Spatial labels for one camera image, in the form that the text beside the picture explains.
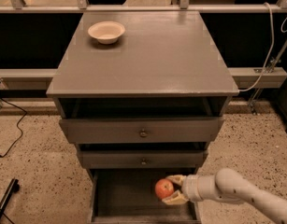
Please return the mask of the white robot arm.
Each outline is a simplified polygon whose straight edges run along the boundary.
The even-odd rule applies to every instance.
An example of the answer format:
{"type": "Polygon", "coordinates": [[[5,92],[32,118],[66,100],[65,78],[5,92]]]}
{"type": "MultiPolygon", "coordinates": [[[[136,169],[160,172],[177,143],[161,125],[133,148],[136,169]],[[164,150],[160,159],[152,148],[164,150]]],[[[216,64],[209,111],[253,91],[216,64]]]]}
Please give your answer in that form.
{"type": "Polygon", "coordinates": [[[170,175],[167,179],[180,186],[180,190],[162,199],[167,205],[204,200],[217,203],[245,202],[276,224],[287,224],[287,201],[259,189],[232,169],[223,168],[215,175],[170,175]]]}

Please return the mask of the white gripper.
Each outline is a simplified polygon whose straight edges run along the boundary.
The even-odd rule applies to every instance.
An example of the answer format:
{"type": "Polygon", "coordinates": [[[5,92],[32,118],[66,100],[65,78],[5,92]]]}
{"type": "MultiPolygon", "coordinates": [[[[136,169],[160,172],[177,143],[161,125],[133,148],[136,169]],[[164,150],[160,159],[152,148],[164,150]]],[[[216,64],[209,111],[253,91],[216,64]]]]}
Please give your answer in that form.
{"type": "Polygon", "coordinates": [[[202,198],[198,190],[198,175],[169,175],[166,179],[181,186],[182,193],[177,190],[172,195],[162,199],[167,205],[182,205],[190,202],[201,202],[202,198]]]}

